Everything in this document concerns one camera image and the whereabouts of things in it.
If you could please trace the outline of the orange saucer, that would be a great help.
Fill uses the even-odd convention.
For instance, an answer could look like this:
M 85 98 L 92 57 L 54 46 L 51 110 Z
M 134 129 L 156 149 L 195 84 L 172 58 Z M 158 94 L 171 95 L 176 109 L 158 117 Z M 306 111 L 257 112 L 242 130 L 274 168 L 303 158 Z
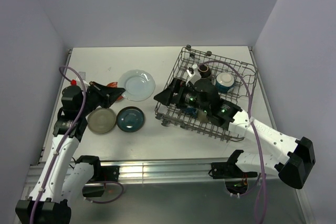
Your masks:
M 111 88 L 117 88 L 118 87 L 118 83 L 117 82 L 110 82 L 107 84 L 107 87 L 111 87 Z M 122 96 L 119 96 L 117 98 L 117 101 L 121 101 L 123 99 Z

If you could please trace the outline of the grey saucer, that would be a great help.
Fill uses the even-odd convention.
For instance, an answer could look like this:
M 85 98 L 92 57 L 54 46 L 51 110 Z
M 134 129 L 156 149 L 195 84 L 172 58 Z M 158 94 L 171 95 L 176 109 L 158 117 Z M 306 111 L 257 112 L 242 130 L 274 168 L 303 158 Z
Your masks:
M 107 134 L 113 130 L 117 115 L 112 109 L 98 108 L 91 112 L 87 118 L 88 128 L 95 134 Z

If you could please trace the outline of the light blue scalloped plate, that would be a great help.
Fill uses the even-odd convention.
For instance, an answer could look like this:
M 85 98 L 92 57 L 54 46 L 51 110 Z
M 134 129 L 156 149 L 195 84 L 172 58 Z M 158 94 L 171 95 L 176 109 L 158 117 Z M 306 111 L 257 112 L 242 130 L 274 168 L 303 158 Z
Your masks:
M 118 80 L 118 88 L 124 88 L 123 98 L 140 102 L 148 99 L 155 90 L 154 78 L 143 70 L 125 72 Z

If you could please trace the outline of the dark teal saucer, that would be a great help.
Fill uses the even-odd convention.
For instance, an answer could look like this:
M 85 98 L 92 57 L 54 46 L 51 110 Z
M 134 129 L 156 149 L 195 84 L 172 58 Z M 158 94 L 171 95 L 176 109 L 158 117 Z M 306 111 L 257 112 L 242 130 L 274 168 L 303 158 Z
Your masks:
M 123 108 L 117 114 L 117 126 L 127 133 L 134 133 L 140 130 L 145 123 L 145 116 L 141 109 L 135 106 Z

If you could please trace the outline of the brown glazed bowl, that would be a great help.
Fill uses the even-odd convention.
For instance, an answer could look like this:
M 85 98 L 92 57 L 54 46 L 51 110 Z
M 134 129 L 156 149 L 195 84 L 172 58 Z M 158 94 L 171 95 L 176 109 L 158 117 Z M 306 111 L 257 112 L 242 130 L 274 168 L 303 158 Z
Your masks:
M 199 65 L 198 72 L 202 79 L 211 79 L 212 71 L 208 65 Z

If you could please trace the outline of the white and teal bowl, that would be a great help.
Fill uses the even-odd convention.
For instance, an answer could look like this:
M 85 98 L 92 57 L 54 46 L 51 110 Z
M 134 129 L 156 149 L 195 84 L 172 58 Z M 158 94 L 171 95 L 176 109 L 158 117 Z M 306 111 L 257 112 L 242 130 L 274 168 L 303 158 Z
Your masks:
M 233 91 L 235 79 L 229 72 L 221 72 L 216 76 L 215 87 L 220 93 L 230 93 Z

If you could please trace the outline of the dark teal cup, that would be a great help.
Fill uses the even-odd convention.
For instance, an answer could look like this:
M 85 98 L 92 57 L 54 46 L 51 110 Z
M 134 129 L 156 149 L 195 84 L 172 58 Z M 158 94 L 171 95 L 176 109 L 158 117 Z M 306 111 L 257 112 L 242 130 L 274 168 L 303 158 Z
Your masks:
M 193 107 L 187 107 L 184 109 L 184 113 L 189 115 L 190 117 L 196 119 L 197 118 L 197 109 Z

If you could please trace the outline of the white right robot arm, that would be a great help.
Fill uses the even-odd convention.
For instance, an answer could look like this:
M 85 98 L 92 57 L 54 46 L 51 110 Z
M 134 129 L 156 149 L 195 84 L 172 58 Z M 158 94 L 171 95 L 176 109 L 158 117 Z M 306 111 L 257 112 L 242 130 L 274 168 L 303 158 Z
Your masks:
M 238 105 L 221 98 L 216 87 L 207 79 L 187 84 L 173 78 L 154 99 L 165 106 L 198 109 L 205 113 L 212 125 L 255 141 L 260 150 L 268 151 L 267 155 L 260 155 L 235 150 L 226 162 L 211 164 L 214 179 L 250 178 L 265 173 L 278 176 L 294 189 L 302 189 L 315 165 L 313 142 L 310 139 L 287 136 L 253 119 Z

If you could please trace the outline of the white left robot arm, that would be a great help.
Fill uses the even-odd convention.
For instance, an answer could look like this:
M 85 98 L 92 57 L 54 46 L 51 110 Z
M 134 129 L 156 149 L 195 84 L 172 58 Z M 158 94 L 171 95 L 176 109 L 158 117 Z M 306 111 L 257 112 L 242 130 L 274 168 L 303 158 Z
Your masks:
M 19 200 L 15 208 L 21 223 L 70 222 L 71 201 L 88 181 L 102 176 L 99 157 L 90 155 L 80 156 L 71 174 L 67 173 L 88 125 L 86 117 L 98 107 L 108 109 L 124 92 L 96 82 L 82 88 L 72 83 L 63 89 L 46 164 L 28 198 Z

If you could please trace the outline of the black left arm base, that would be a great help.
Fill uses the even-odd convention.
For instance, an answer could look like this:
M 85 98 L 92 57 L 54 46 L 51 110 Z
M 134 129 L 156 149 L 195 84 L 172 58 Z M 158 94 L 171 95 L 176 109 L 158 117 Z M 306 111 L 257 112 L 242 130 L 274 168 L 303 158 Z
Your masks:
M 85 187 L 82 189 L 83 196 L 87 198 L 101 197 L 106 190 L 107 184 L 97 182 L 102 181 L 117 182 L 119 179 L 119 170 L 120 167 L 117 165 L 102 166 L 98 176 L 95 176 L 92 179 L 90 179 L 85 185 Z

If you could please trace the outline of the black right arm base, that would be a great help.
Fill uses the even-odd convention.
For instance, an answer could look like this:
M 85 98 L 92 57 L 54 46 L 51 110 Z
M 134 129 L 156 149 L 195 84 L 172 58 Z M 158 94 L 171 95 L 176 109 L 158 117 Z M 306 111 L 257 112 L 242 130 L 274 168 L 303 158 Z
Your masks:
M 235 196 L 237 198 L 254 189 L 258 185 L 261 177 L 257 172 L 243 172 L 235 164 L 229 162 L 211 163 L 211 169 L 208 175 L 212 179 L 230 179 L 230 181 L 225 182 L 225 189 L 231 197 Z M 251 188 L 249 188 L 248 184 L 249 178 L 257 179 Z

